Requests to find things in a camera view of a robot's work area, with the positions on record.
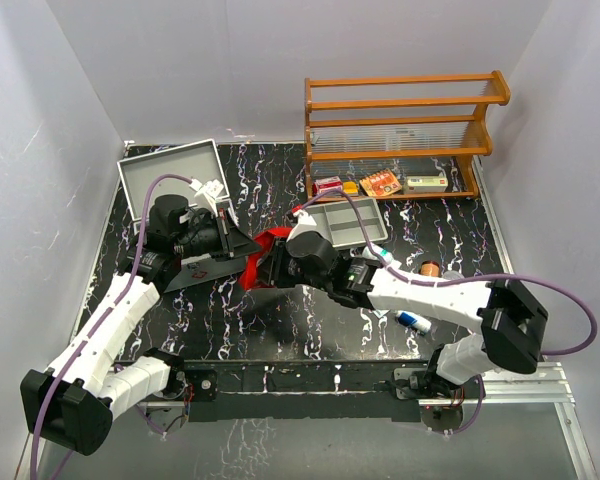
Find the red first aid kit pouch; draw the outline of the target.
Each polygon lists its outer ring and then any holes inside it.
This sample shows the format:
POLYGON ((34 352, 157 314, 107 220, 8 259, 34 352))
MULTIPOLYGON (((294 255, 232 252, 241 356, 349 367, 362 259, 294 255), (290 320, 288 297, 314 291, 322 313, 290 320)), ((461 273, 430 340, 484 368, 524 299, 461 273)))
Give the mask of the red first aid kit pouch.
POLYGON ((287 289, 299 283, 296 262, 287 248, 291 231, 291 227, 274 227, 254 237, 260 250, 248 257, 246 268, 239 278, 239 284, 245 291, 287 289))

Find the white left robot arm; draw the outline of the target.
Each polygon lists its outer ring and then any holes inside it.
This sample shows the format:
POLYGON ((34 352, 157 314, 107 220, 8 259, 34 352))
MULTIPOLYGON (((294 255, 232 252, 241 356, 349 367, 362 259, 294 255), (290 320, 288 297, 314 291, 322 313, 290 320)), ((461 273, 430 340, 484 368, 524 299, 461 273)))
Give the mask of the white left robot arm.
POLYGON ((113 421, 141 400, 184 392, 183 359, 157 348, 123 371, 111 371, 127 338, 180 273, 182 260, 209 256, 222 262, 261 249, 210 199, 192 207, 181 195, 161 195, 145 204, 143 215, 141 244, 129 251, 92 317, 45 371, 28 371, 20 384, 29 431, 82 455, 98 450, 113 421))

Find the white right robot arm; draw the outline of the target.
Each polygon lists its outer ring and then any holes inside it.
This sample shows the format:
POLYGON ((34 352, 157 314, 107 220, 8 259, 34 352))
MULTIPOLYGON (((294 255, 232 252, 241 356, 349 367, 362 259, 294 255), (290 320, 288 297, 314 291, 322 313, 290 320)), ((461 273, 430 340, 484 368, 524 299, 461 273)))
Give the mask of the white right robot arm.
POLYGON ((272 236, 252 255, 243 287, 307 285, 343 307, 390 310, 459 325, 468 336, 434 350, 425 369, 398 383, 408 397, 450 397, 467 381, 497 368, 535 373, 548 313, 521 281, 434 280, 381 261, 372 251, 353 256, 319 233, 272 236))

